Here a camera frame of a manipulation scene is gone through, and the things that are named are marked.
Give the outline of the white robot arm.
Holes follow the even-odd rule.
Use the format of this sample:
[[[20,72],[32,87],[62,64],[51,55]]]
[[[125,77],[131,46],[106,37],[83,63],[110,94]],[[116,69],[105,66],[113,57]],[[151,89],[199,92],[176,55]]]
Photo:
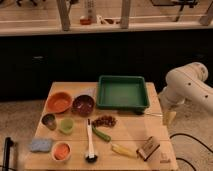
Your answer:
[[[213,114],[213,88],[205,84],[207,78],[208,69],[200,62],[174,68],[166,74],[166,86],[158,95],[164,125],[168,126],[172,122],[176,116],[174,108],[186,99]]]

